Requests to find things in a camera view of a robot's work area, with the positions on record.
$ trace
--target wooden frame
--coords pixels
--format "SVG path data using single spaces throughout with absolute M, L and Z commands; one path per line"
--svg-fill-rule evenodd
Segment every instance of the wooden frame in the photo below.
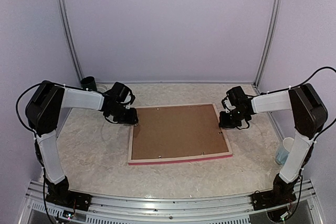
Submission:
M 179 104 L 179 105 L 156 105 L 156 106 L 139 106 L 136 109 L 141 108 L 160 108 L 160 107 L 171 107 L 171 106 L 193 106 L 193 105 L 212 105 L 214 111 L 217 115 L 217 120 L 219 122 L 219 112 L 214 103 L 196 103 L 196 104 Z M 134 126 L 131 126 L 130 130 L 130 141 L 129 141 L 129 151 L 128 151 L 128 164 L 129 165 L 154 165 L 154 164 L 173 164 L 182 162 L 194 162 L 194 161 L 204 161 L 210 159 L 218 159 L 224 157 L 232 157 L 232 148 L 230 146 L 227 134 L 225 130 L 220 129 L 223 134 L 223 138 L 228 148 L 228 152 L 216 153 L 216 154 L 206 154 L 198 156 L 188 156 L 188 157 L 174 157 L 174 158 L 153 158 L 153 159 L 132 159 L 132 147 L 133 147 L 133 133 Z

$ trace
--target black cup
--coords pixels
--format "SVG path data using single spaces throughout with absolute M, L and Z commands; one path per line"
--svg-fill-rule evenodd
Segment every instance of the black cup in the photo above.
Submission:
M 97 91 L 96 81 L 93 76 L 87 76 L 80 81 L 80 85 L 82 89 Z

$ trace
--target enclosure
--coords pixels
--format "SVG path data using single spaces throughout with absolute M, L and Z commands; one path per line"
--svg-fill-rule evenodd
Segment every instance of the enclosure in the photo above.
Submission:
M 130 87 L 135 107 L 209 103 L 223 111 L 221 100 L 235 86 L 255 96 L 335 67 L 336 0 L 0 2 L 1 223 L 48 223 L 33 137 L 15 114 L 17 98 L 33 84 L 80 87 L 94 76 L 107 88 Z M 336 116 L 335 80 L 325 70 L 309 81 L 328 110 L 326 125 Z M 20 102 L 22 116 L 33 93 Z M 268 223 L 248 195 L 272 188 L 281 169 L 276 149 L 294 137 L 294 125 L 289 110 L 256 114 L 249 129 L 226 131 L 233 157 L 129 166 L 129 127 L 108 124 L 98 111 L 62 109 L 62 168 L 70 189 L 94 198 L 87 216 L 73 222 Z M 288 223 L 334 223 L 335 133 L 331 127 L 319 137 Z

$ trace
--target metal frame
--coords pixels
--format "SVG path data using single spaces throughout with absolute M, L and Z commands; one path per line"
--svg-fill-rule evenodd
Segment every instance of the metal frame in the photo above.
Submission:
M 255 84 L 256 87 L 259 87 L 262 75 L 264 74 L 264 71 L 265 71 L 267 58 L 268 58 L 268 55 L 269 55 L 269 51 L 270 51 L 270 48 L 271 48 L 271 44 L 272 44 L 272 40 L 273 40 L 273 36 L 274 36 L 276 24 L 277 24 L 278 13 L 279 13 L 279 9 L 280 9 L 280 2 L 281 2 L 281 0 L 274 0 L 274 2 L 273 2 L 271 20 L 270 20 L 270 23 L 269 23 L 269 26 L 268 26 L 266 42 L 265 42 L 265 45 L 264 45 L 261 61 L 260 61 L 259 68 L 258 68 L 258 71 L 257 71 L 257 75 L 256 75 L 256 78 L 255 78 L 255 81 L 254 81 L 254 84 Z
M 70 26 L 69 26 L 69 20 L 67 16 L 65 0 L 57 0 L 57 2 L 58 2 L 58 7 L 59 7 L 59 13 L 61 15 L 61 20 L 63 24 L 64 34 L 67 39 L 67 44 L 68 44 L 70 55 L 71 55 L 72 64 L 73 64 L 73 67 L 75 68 L 78 81 L 80 82 L 81 79 L 83 79 L 83 73 L 82 73 L 80 63 L 77 57 L 74 40 L 72 38 L 72 34 L 71 34 Z
M 82 72 L 82 69 L 81 69 L 81 66 L 80 66 L 80 62 L 78 60 L 74 40 L 72 38 L 71 29 L 70 29 L 70 25 L 69 25 L 69 19 L 68 19 L 68 16 L 67 16 L 66 3 L 65 3 L 65 0 L 57 0 L 57 1 L 58 1 L 58 5 L 59 5 L 61 20 L 62 20 L 67 44 L 68 44 L 68 47 L 69 47 L 73 67 L 75 69 L 78 80 L 81 81 L 81 79 L 83 79 L 84 75 L 83 75 L 83 72 Z M 263 48 L 261 61 L 260 61 L 260 64 L 259 64 L 259 67 L 258 67 L 258 70 L 257 70 L 257 75 L 254 79 L 254 82 L 241 82 L 241 84 L 252 84 L 253 83 L 256 87 L 258 87 L 260 82 L 261 82 L 261 78 L 262 78 L 262 75 L 263 75 L 264 70 L 265 70 L 266 61 L 267 61 L 268 54 L 269 54 L 270 47 L 271 47 L 271 43 L 272 43 L 272 40 L 273 40 L 273 35 L 274 35 L 276 22 L 277 22 L 277 18 L 278 18 L 278 13 L 279 13 L 279 9 L 280 9 L 280 2 L 281 2 L 281 0 L 274 0 L 274 2 L 273 2 L 271 19 L 270 19 L 270 23 L 269 23 L 269 27 L 268 27 L 266 42 L 265 42 L 265 45 L 264 45 L 264 48 Z M 217 83 L 217 82 L 196 82 L 196 83 Z M 237 82 L 219 82 L 219 83 L 230 84 L 230 83 L 237 83 Z
M 237 84 L 237 85 L 253 85 L 251 81 L 123 81 L 124 84 Z M 114 82 L 99 81 L 99 84 L 113 85 Z
M 295 193 L 299 194 L 300 185 L 295 185 Z M 76 211 L 76 223 L 249 223 L 249 216 L 264 212 L 254 211 L 250 194 L 240 194 L 210 198 L 190 199 L 151 199 L 118 197 L 92 194 L 88 212 Z M 302 184 L 301 200 L 308 200 L 315 224 L 323 224 L 321 209 L 313 185 L 310 180 Z M 68 208 L 47 203 L 49 213 L 56 216 Z M 27 190 L 19 224 L 28 223 L 32 210 L 44 212 L 43 185 L 32 181 Z

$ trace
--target wire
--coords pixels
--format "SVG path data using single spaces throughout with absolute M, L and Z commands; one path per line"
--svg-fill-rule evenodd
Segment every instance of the wire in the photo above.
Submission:
M 76 199 L 75 199 L 75 202 L 74 203 L 74 207 L 73 207 L 73 210 L 74 210 L 74 213 L 73 213 L 73 218 L 75 217 L 76 215 Z
M 293 201 L 289 199 L 289 210 L 288 211 L 292 210 L 292 207 L 293 207 Z
M 334 123 L 336 122 L 336 118 L 327 126 L 325 127 L 322 131 L 320 131 L 317 136 L 315 137 L 314 141 L 316 141 L 316 139 L 323 133 L 325 132 L 327 129 L 329 129 Z
M 47 208 L 47 203 L 46 203 L 46 170 L 43 169 L 43 203 L 44 203 L 44 207 L 46 209 L 46 214 L 47 214 L 47 217 L 50 221 L 51 224 L 54 224 L 53 221 L 51 220 L 51 217 L 49 215 L 49 212 L 48 212 L 48 208 Z
M 245 127 L 245 128 L 239 128 L 239 127 L 237 126 L 236 128 L 239 129 L 240 131 L 241 131 L 241 130 L 245 130 L 245 129 L 250 128 L 250 123 L 247 122 L 246 120 L 245 120 L 245 122 L 246 122 L 246 124 L 247 124 L 247 127 Z
M 298 85 L 295 85 L 293 87 L 291 87 L 291 89 L 293 88 L 297 88 L 303 84 L 305 84 L 306 82 L 308 82 L 311 78 L 314 77 L 315 74 L 317 74 L 318 72 L 320 72 L 321 70 L 323 69 L 330 69 L 332 71 L 334 71 L 336 73 L 336 69 L 334 69 L 333 67 L 329 67 L 329 66 L 326 66 L 326 67 L 322 67 L 322 68 L 319 68 L 317 69 L 310 77 L 308 77 L 307 80 L 303 81 L 302 83 L 298 84 Z M 263 94 L 272 94 L 272 93 L 275 93 L 275 92 L 280 92 L 280 91 L 286 91 L 286 90 L 289 90 L 289 88 L 285 88 L 285 89 L 278 89 L 278 90 L 274 90 L 274 91 L 270 91 L 270 92 L 267 92 L 267 93 L 261 93 L 260 95 L 263 95 Z

